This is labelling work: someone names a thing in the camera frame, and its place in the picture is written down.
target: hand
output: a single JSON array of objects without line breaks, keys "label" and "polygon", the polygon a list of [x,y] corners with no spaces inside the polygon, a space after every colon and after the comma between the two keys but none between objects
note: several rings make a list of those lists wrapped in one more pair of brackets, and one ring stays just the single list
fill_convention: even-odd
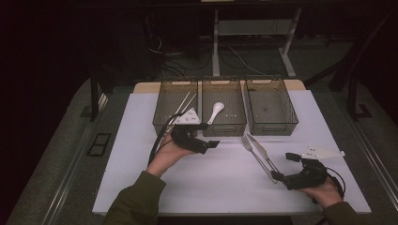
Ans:
[{"label": "hand", "polygon": [[343,201],[339,191],[337,190],[337,187],[329,177],[321,186],[307,187],[299,189],[298,191],[304,192],[310,197],[314,197],[319,205],[321,205],[321,207],[324,209],[335,203],[340,203]]},{"label": "hand", "polygon": [[160,149],[153,161],[146,168],[148,173],[161,177],[170,167],[187,155],[195,154],[193,151],[178,147],[171,137],[166,133],[161,140]]}]

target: sleeve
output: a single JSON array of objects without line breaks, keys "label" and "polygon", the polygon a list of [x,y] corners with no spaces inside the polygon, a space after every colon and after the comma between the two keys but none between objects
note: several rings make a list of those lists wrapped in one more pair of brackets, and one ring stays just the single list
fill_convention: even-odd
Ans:
[{"label": "sleeve", "polygon": [[323,212],[329,225],[366,225],[348,202],[339,202],[326,208]]},{"label": "sleeve", "polygon": [[134,185],[120,191],[103,224],[156,224],[159,198],[166,183],[149,172],[141,172]]}]

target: white plastic part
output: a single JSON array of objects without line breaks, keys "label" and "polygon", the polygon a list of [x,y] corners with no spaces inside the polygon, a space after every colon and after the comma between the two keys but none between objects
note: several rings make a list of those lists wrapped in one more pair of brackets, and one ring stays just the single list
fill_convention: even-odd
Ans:
[{"label": "white plastic part", "polygon": [[336,157],[344,157],[344,151],[332,151],[324,148],[308,146],[307,150],[301,154],[302,158],[308,159],[321,159],[321,158],[336,158]]},{"label": "white plastic part", "polygon": [[200,124],[200,119],[198,115],[196,114],[196,111],[194,108],[188,110],[185,112],[183,115],[178,117],[176,120],[176,124],[179,125],[195,125],[195,124]]},{"label": "white plastic part", "polygon": [[213,114],[211,115],[210,119],[208,120],[208,124],[211,125],[213,123],[213,120],[216,118],[217,114],[223,110],[224,104],[221,102],[216,102],[213,105]]}]

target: white tabletop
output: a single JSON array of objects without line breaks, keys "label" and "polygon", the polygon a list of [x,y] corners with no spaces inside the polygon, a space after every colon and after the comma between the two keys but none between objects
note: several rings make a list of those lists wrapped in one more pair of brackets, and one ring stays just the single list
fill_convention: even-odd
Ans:
[{"label": "white tabletop", "polygon": [[[303,153],[308,145],[340,151],[310,91],[289,91],[299,123],[291,136],[256,136],[281,173],[299,173],[301,163],[285,159],[286,152]],[[146,167],[156,140],[152,126],[158,94],[131,94],[117,133],[93,212],[106,214],[118,192],[132,185]],[[320,212],[303,193],[273,184],[239,137],[220,140],[204,155],[182,158],[162,179],[160,215],[297,215]],[[345,180],[346,197],[358,213],[370,213],[342,157],[322,159]]]}]

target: olive green sleeve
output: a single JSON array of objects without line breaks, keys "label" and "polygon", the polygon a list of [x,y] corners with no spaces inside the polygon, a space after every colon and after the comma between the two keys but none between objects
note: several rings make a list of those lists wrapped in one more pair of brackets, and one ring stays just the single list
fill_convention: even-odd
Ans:
[{"label": "olive green sleeve", "polygon": [[366,225],[365,222],[348,202],[336,203],[324,210],[329,225]]},{"label": "olive green sleeve", "polygon": [[159,198],[166,183],[149,172],[141,172],[134,185],[120,191],[103,224],[156,224]]}]

